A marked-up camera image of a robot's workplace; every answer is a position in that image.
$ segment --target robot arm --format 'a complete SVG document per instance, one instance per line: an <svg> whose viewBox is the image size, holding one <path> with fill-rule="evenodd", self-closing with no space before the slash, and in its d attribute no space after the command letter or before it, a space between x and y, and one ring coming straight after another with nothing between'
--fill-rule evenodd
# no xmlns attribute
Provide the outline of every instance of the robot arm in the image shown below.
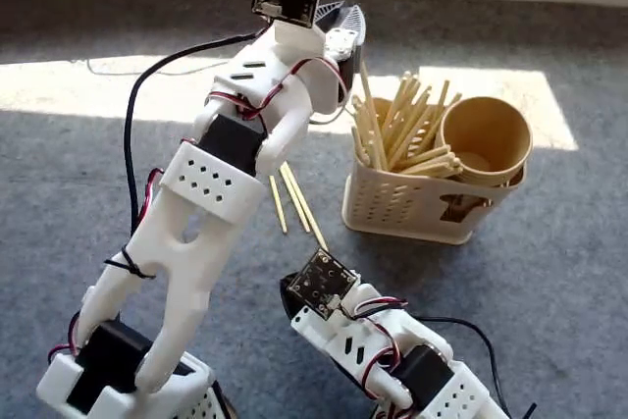
<svg viewBox="0 0 628 419"><path fill-rule="evenodd" d="M318 37L320 30L307 31ZM266 35L274 33L271 28ZM292 65L287 65L274 53L277 43L264 36L258 41L261 46L253 44L244 48L230 61L217 76L213 90L239 94L253 104L260 104L273 84L280 83L281 91L262 112L262 119L272 127L268 137L258 149L244 147L233 134L231 140L205 139L213 133L237 132L244 127L227 118L236 115L235 105L222 98L210 98L194 124L198 145L181 144L161 180L161 191L126 246L127 256L142 274L154 276L158 270L164 270L168 275L164 324L135 376L135 384L146 393L161 389L177 367L185 346L207 311L210 292L235 242L265 192L264 185L243 170L244 166L242 169L235 167L240 160L232 163L223 160L227 155L225 147L240 146L246 155L250 155L251 150L256 151L255 169L265 175L279 168L288 151L307 131L312 114L308 88L301 76L289 74ZM317 51L308 50L302 59L317 57L317 54L322 57L322 46ZM327 61L330 67L336 66L333 60ZM248 73L252 76L249 79L239 79L243 77L245 65L262 62L266 67L255 68L254 74ZM301 73L305 77L317 77L323 90L338 90L338 79L323 65L303 67ZM338 96L332 95L332 98L336 107ZM206 212L204 226L194 241L182 242L181 234L188 219L198 208ZM125 264L127 256L120 252L112 260ZM139 283L140 278L127 270L105 269L85 297L78 318L79 346L88 341L97 326L116 316L126 296L137 290Z"/></svg>
<svg viewBox="0 0 628 419"><path fill-rule="evenodd" d="M445 339L324 250L282 299L292 327L378 402L375 419L507 419Z"/></svg>
<svg viewBox="0 0 628 419"><path fill-rule="evenodd" d="M348 36L353 51L355 36ZM348 99L344 84L339 90L339 49L330 50L327 37L316 26L275 21L216 76L193 139L182 142L128 244L87 290L77 322L81 348L77 357L54 357L37 388L45 402L72 418L168 418L198 400L192 409L200 410L204 394L220 398L211 370L185 347L263 197L258 178L279 168L313 112L332 113ZM263 131L251 126L253 116ZM199 210L200 233L185 242ZM166 272L168 293L162 329L150 342L115 318L127 295L158 271Z"/></svg>

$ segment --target beige cup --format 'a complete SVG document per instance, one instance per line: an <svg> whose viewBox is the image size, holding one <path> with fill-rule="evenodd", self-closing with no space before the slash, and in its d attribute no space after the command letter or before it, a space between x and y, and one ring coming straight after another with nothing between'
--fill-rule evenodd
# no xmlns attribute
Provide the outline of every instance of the beige cup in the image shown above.
<svg viewBox="0 0 628 419"><path fill-rule="evenodd" d="M481 186L498 186L517 174L532 150L532 134L523 115L492 97L461 100L446 110L437 146L449 144L462 163L456 178Z"/></svg>

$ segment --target gray carpet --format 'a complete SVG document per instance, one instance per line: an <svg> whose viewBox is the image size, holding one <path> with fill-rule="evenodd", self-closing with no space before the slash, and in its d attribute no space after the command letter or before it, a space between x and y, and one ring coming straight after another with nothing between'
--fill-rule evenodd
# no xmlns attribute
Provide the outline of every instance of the gray carpet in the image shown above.
<svg viewBox="0 0 628 419"><path fill-rule="evenodd" d="M54 417L34 394L45 354L63 339L102 260L125 243L129 219L121 119L66 113L63 100L45 94L47 111L28 111L28 82L44 86L29 65L52 64L60 72L51 77L63 80L64 62L166 54L249 31L259 22L248 1L0 0L1 417ZM539 418L625 417L628 12L358 1L368 16L371 74L419 65L541 72L575 144L535 148L524 187L470 242L449 247L348 231L340 203L350 138L313 131L290 161L331 249L381 291L407 297L413 311L481 325L497 348L515 417L533 400ZM10 69L18 63L25 69ZM124 107L122 92L114 97L99 88L93 97ZM538 126L546 110L555 113L546 105L535 115ZM186 130L183 123L137 122L138 175L166 164ZM288 223L282 236L267 198L189 350L216 370L243 418L366 417L364 395L289 328L278 279L301 267L316 243L291 209ZM160 326L164 285L145 283L123 312L150 336ZM438 331L488 384L481 342L463 328Z"/></svg>

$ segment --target white plastic basket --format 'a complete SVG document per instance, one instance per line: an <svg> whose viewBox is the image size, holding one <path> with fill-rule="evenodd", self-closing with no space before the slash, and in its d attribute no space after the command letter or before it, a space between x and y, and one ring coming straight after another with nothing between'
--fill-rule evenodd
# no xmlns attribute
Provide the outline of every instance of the white plastic basket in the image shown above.
<svg viewBox="0 0 628 419"><path fill-rule="evenodd" d="M524 166L508 185L484 187L376 171L354 158L342 218L355 231L463 244L525 175Z"/></svg>

